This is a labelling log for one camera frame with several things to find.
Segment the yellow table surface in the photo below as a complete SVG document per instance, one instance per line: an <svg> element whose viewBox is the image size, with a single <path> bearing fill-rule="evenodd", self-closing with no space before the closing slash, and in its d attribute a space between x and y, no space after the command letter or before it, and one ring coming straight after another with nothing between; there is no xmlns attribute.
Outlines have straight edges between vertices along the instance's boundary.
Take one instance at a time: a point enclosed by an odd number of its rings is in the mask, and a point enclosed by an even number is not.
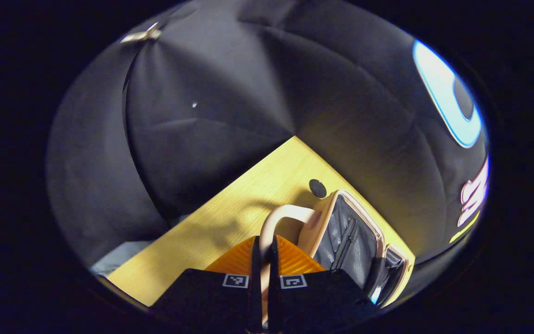
<svg viewBox="0 0 534 334"><path fill-rule="evenodd" d="M310 192L311 179L321 181L327 195L338 189L354 195L383 230L386 243L399 247L414 263L415 257L407 245L356 189L304 142L292 137L113 271L108 279L142 304L151 306L185 269L205 269L231 247L259 235L271 210L285 204L314 207L319 199ZM276 233L296 243L301 228L301 222L283 219Z"/></svg>

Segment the neon light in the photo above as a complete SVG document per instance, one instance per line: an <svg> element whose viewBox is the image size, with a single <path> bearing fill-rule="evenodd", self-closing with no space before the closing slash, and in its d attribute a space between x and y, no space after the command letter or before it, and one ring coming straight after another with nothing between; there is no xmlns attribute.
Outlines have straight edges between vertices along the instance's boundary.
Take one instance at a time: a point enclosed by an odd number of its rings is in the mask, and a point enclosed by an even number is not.
<svg viewBox="0 0 534 334"><path fill-rule="evenodd" d="M449 244L452 243L454 240L456 240L458 237L460 237L463 233L465 233L471 227L471 225L473 225L473 223L477 221L477 218L479 217L480 213L481 212L477 212L477 215L475 215L475 218L473 218L473 220L471 220L471 222L467 226L465 226L462 230L458 231L455 235L453 235L453 237L449 241Z"/></svg>
<svg viewBox="0 0 534 334"><path fill-rule="evenodd" d="M374 293L372 294L372 297L370 298L370 300L372 300L374 304L376 304L376 301L380 297L380 290L382 290L382 287L377 287Z"/></svg>
<svg viewBox="0 0 534 334"><path fill-rule="evenodd" d="M485 158L483 167L479 174L473 179L468 180L460 192L460 203L463 205L462 214L458 217L457 227L460 227L473 213L479 208L488 189L488 174L490 170L490 159Z"/></svg>
<svg viewBox="0 0 534 334"><path fill-rule="evenodd" d="M454 95L454 72L432 50L418 41L413 45L413 59L454 140L464 148L472 147L481 133L481 117L475 105L470 120L463 115Z"/></svg>

